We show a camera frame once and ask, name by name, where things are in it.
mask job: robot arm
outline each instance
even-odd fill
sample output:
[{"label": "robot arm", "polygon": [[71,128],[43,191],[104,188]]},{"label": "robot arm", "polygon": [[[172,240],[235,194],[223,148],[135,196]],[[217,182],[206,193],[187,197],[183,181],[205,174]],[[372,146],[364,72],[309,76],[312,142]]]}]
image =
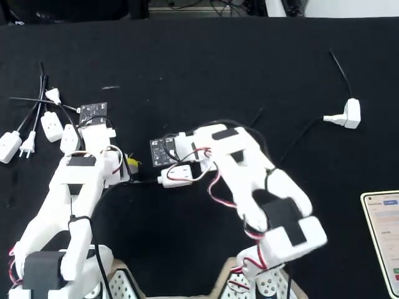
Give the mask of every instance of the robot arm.
[{"label": "robot arm", "polygon": [[[244,128],[206,126],[192,136],[180,133],[175,144],[179,156],[188,154],[193,145],[210,148],[210,159],[202,155],[191,160],[198,161],[201,169],[207,169],[207,163],[216,165],[230,188],[247,234],[258,241],[257,246],[238,255],[238,268],[247,278],[297,259],[327,242],[319,220],[311,216],[309,198],[284,171],[273,165]],[[254,194],[262,204],[256,203]],[[261,267],[248,259],[257,261]]]},{"label": "robot arm", "polygon": [[[101,130],[99,126],[107,130],[105,125],[98,125],[97,131]],[[115,171],[122,157],[103,149],[92,146],[88,148],[92,154],[77,152],[61,159],[41,209],[13,249],[22,285],[9,292],[10,299],[83,298],[101,282],[97,260],[89,254],[94,251],[90,222],[70,220],[72,215],[91,217],[104,187],[128,180],[127,175],[121,177],[121,172]],[[70,231],[68,248],[41,252],[63,230]],[[109,273],[112,251],[100,245],[99,254]]]}]

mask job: circuit board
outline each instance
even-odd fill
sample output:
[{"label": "circuit board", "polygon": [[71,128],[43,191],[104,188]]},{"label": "circuit board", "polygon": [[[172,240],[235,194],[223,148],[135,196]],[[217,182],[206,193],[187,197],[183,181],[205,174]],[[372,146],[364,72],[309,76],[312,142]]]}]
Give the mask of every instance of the circuit board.
[{"label": "circuit board", "polygon": [[[166,148],[176,152],[175,139],[172,137],[165,138]],[[150,141],[152,164],[154,167],[169,166],[175,164],[176,161],[171,159],[163,147],[163,139],[155,139]]]},{"label": "circuit board", "polygon": [[[93,117],[96,115],[107,115],[107,103],[106,102],[81,106],[79,123],[82,123],[83,121],[88,120],[90,117]],[[105,123],[104,118],[95,118],[88,122],[88,124],[90,124],[90,125],[99,125],[102,123]]]}]

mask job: black table surface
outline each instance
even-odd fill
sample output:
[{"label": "black table surface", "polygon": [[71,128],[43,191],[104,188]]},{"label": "black table surface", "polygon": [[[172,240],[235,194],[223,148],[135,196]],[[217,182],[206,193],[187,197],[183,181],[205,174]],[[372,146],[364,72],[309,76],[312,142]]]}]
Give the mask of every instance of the black table surface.
[{"label": "black table surface", "polygon": [[[219,118],[248,124],[261,107],[256,128],[278,160],[309,121],[343,110],[348,94],[331,47],[361,101],[362,123],[356,130],[322,123],[286,160],[329,238],[293,263],[294,279],[310,298],[388,298],[360,195],[398,189],[398,32],[396,18],[1,27],[0,128],[15,130],[31,107],[7,98],[37,96],[43,61],[49,86],[59,87],[66,103],[108,102],[123,150],[148,176],[159,171],[150,140]],[[111,85],[119,88],[103,89]],[[7,251],[38,212],[62,156],[41,128],[36,151],[0,165],[3,293],[10,287]],[[226,259],[253,244],[236,212],[207,196],[209,179],[178,189],[121,187],[100,206],[100,243],[148,296],[207,294]],[[52,246],[66,241],[61,234]]]}]

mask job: white power plug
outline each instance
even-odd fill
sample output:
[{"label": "white power plug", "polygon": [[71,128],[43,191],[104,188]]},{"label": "white power plug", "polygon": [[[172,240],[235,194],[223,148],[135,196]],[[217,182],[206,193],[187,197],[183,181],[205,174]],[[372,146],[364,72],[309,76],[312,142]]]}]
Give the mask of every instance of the white power plug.
[{"label": "white power plug", "polygon": [[[163,169],[161,171],[161,176],[158,177],[158,183],[162,184],[165,188],[175,188],[191,185],[193,182],[191,181],[175,181],[168,178],[169,168]],[[189,165],[181,165],[176,166],[171,171],[169,171],[169,175],[174,178],[181,179],[193,179],[193,173],[191,172],[191,168]]]},{"label": "white power plug", "polygon": [[79,139],[76,135],[74,127],[68,123],[65,125],[64,134],[62,134],[60,150],[67,154],[76,151],[80,146]]},{"label": "white power plug", "polygon": [[50,101],[53,101],[57,106],[61,105],[60,91],[58,90],[58,88],[53,88],[46,91],[45,95],[46,98],[48,98]]},{"label": "white power plug", "polygon": [[26,153],[26,158],[29,158],[31,153],[35,152],[35,138],[36,138],[36,132],[31,131],[29,133],[29,136],[26,138],[24,142],[22,142],[22,145],[19,147],[19,157],[22,157],[24,153]]},{"label": "white power plug", "polygon": [[50,142],[55,142],[62,138],[64,128],[62,127],[56,112],[45,112],[40,121],[42,123],[44,134]]},{"label": "white power plug", "polygon": [[2,135],[0,138],[0,162],[8,164],[21,144],[22,140],[18,131],[6,132]]},{"label": "white power plug", "polygon": [[360,102],[355,98],[350,98],[344,107],[343,114],[337,115],[325,115],[323,116],[324,121],[329,121],[340,126],[344,126],[348,129],[356,129],[362,120],[360,113]]}]

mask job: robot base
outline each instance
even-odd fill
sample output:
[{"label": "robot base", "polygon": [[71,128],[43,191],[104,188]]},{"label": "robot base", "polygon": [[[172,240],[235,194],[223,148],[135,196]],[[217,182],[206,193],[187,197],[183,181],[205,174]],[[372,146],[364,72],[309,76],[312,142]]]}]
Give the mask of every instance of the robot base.
[{"label": "robot base", "polygon": [[[235,266],[235,258],[227,260],[216,281],[216,284],[209,295],[200,295],[195,299],[250,299],[250,291],[246,291],[232,281],[241,285],[249,286],[245,277],[230,273],[230,269]],[[146,297],[135,282],[133,275],[127,266],[118,260],[113,263],[113,277],[110,279],[110,288],[113,299],[185,299],[190,297]],[[287,297],[287,274],[283,269],[274,269],[260,274],[256,279],[256,295],[253,298],[265,299],[285,299]],[[103,297],[90,297],[87,299],[102,298],[107,299],[103,292]],[[308,299],[307,295],[299,288],[295,281],[291,283],[291,299]]]}]

